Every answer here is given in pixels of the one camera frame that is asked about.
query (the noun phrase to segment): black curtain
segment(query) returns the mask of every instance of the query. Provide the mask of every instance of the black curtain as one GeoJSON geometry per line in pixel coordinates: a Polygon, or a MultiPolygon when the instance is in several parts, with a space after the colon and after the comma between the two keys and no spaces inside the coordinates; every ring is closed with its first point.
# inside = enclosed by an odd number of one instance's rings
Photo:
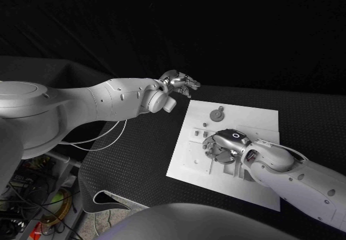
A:
{"type": "Polygon", "coordinates": [[[205,85],[345,94],[343,1],[6,1],[0,54],[114,77],[177,69],[205,85]]]}

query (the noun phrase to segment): black textured surface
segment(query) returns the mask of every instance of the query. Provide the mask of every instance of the black textured surface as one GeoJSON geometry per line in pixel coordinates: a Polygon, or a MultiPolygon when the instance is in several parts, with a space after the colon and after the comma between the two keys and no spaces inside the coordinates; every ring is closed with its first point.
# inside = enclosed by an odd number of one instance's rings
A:
{"type": "MultiPolygon", "coordinates": [[[[345,239],[345,232],[310,218],[284,200],[277,212],[166,176],[190,102],[176,93],[172,97],[177,101],[172,113],[161,110],[130,119],[118,142],[88,153],[79,170],[84,198],[107,190],[149,207],[203,204],[251,217],[300,239],[345,239]]],[[[192,93],[192,100],[278,110],[281,144],[346,175],[346,97],[203,85],[192,93]]],[[[123,124],[97,140],[92,148],[112,142],[123,124]]],[[[105,124],[102,133],[112,125],[105,124]]],[[[99,211],[87,199],[84,204],[88,212],[99,211]]]]}

